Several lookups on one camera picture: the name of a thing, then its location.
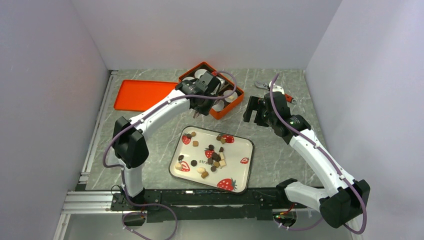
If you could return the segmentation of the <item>orange box lid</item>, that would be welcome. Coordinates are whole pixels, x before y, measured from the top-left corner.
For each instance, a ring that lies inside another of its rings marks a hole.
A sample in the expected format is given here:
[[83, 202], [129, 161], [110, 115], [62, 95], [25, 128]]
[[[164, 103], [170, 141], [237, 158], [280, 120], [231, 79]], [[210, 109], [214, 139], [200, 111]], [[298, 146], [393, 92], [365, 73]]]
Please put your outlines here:
[[117, 111], [143, 112], [165, 98], [177, 83], [170, 81], [122, 81], [113, 108]]

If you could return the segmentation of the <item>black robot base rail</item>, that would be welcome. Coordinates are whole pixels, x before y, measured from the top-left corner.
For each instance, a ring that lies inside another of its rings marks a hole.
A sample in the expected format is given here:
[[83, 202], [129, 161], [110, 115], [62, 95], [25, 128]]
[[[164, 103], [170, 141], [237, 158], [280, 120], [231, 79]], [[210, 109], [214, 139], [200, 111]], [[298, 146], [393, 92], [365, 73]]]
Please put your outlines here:
[[270, 221], [286, 212], [291, 218], [306, 207], [292, 203], [276, 187], [247, 188], [235, 194], [214, 188], [145, 189], [144, 199], [131, 205], [121, 189], [112, 194], [112, 212], [143, 212], [147, 223], [183, 220], [255, 219]]

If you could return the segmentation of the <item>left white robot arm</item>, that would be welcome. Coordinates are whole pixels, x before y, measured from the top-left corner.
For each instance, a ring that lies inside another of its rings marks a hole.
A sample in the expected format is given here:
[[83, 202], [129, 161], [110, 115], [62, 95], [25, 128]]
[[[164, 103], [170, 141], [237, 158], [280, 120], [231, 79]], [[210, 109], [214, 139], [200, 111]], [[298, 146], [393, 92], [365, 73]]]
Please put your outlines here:
[[112, 143], [117, 162], [121, 168], [121, 187], [124, 204], [131, 210], [139, 209], [144, 203], [145, 187], [142, 183], [143, 164], [149, 157], [148, 139], [162, 125], [188, 110], [208, 115], [216, 100], [215, 90], [221, 86], [217, 73], [204, 72], [199, 78], [186, 79], [143, 113], [115, 121]]

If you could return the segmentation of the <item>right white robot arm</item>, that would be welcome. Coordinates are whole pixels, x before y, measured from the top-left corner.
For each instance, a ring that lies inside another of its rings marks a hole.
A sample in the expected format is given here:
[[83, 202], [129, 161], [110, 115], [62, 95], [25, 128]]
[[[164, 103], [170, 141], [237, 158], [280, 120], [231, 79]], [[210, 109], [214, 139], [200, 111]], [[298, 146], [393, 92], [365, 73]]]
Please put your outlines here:
[[367, 224], [366, 206], [371, 191], [368, 182], [355, 179], [337, 163], [318, 140], [308, 121], [299, 114], [291, 113], [282, 93], [250, 96], [243, 121], [248, 123], [253, 112], [256, 112], [253, 122], [272, 128], [278, 137], [302, 156], [322, 183], [322, 188], [315, 188], [294, 178], [287, 179], [277, 185], [276, 203], [282, 208], [299, 203], [316, 210], [333, 228], [346, 227], [348, 222], [362, 216], [362, 226], [354, 230], [355, 234], [361, 234]]

